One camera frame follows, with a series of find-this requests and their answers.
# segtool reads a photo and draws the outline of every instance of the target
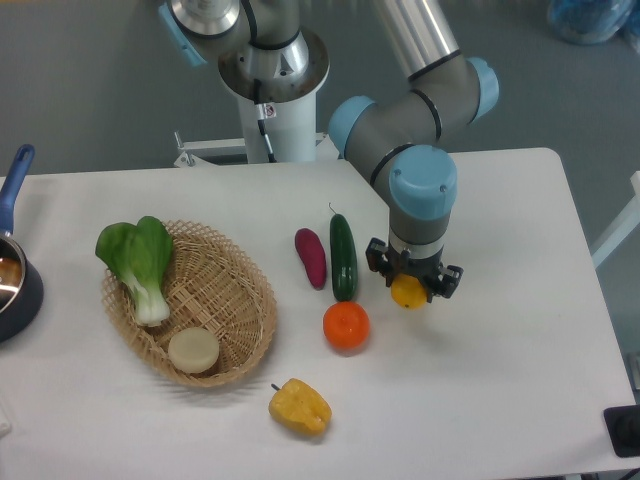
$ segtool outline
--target gray floor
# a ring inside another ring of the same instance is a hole
[[[405,90],[367,0],[303,4],[304,23],[323,37],[332,62],[319,94],[319,131],[350,96],[384,103]],[[631,198],[629,178],[640,170],[640,56],[619,38],[594,47],[557,40],[546,1],[441,4],[463,52],[496,69],[502,94],[486,118],[441,146],[554,149],[594,242]],[[0,174],[25,142],[38,151],[32,173],[52,173],[169,167],[176,129],[184,141],[241,136],[215,65],[186,66],[157,5],[0,5]],[[640,350],[640,231],[598,274],[621,351]],[[562,279],[549,281],[562,288]]]

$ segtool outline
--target woven basket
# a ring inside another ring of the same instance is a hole
[[[163,293],[171,316],[158,327],[133,319],[126,287],[107,270],[103,304],[127,345],[147,364],[182,385],[215,387],[238,380],[267,351],[276,326],[276,301],[266,277],[231,240],[191,222],[165,222],[174,253]],[[220,357],[211,369],[187,374],[174,368],[169,340],[188,327],[202,327],[220,341]]]

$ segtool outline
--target sweet potato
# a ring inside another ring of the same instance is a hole
[[[320,238],[313,230],[301,228],[296,232],[295,245],[309,282],[316,290],[322,290],[327,281],[327,260]]]

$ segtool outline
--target green cucumber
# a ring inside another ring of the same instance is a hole
[[[333,296],[339,302],[348,302],[355,297],[358,288],[356,246],[343,215],[336,213],[333,216],[329,231]]]

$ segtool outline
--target lemon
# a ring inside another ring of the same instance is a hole
[[[425,304],[427,292],[416,277],[400,273],[391,283],[391,298],[402,308],[414,310]]]

